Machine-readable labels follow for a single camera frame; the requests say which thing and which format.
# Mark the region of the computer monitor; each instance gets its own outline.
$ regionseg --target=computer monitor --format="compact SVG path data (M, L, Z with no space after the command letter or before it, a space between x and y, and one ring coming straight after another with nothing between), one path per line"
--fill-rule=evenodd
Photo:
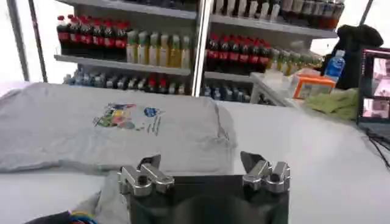
M357 122L390 123L390 49L363 49Z

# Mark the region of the black cable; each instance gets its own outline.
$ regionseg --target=black cable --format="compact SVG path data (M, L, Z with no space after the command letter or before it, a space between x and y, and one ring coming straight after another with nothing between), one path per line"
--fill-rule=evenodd
M375 136L373 136L371 133L370 133L370 130L366 130L366 135L368 137L368 139L370 140L370 142L375 146L375 148L377 149L378 153L380 154L380 157L382 158L383 162L385 163L385 166L388 170L390 170L390 164L389 164L389 161L386 159L386 157L384 156L384 154L382 153L382 151L379 149L378 144L380 144L381 146L383 146L385 149L389 150L389 147L385 146L383 143L382 143L382 140L376 138Z

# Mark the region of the store shelf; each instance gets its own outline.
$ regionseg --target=store shelf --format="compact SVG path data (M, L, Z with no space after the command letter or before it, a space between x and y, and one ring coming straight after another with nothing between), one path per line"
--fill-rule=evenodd
M110 61L110 60L101 60L101 59L93 59L93 58L83 58L83 57L75 57L69 55L54 55L54 58L57 61L66 61L66 62L79 63L82 65L100 66L106 68L119 68L119 69L128 69L128 70L143 71L143 72L157 72L157 73L172 74L172 75L189 75L191 73L191 70L189 69L166 68L160 66L141 65L141 64L133 64L133 63L120 62L120 61Z
M140 12L154 15L170 16L183 19L195 19L196 12L167 9L152 5L136 4L132 2L116 1L116 0L58 0L69 5L80 4L102 7L107 9L118 9L131 12Z
M235 74L220 73L220 72L205 71L205 78L221 79L221 80L228 80L234 82L248 82L248 83L253 82L252 78L247 75L235 75Z
M284 33L296 33L312 36L313 38L336 38L337 33L330 30L319 30L307 27L294 26L282 21L272 23L260 19L235 18L230 16L212 15L211 21L214 23L230 24L236 26L252 27L264 30L273 30Z

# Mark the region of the green cloth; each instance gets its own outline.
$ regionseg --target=green cloth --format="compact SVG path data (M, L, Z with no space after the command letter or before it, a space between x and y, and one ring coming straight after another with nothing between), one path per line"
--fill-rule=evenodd
M354 120L358 109L358 90L348 89L338 93L309 97L305 100L305 105L329 116Z

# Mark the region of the folded t-shirt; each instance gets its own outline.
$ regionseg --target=folded t-shirt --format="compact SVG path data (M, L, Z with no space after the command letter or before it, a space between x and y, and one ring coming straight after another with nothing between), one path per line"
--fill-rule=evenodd
M0 172L102 172L161 154L172 175L224 174L236 146L228 116L205 97L36 83L0 99Z

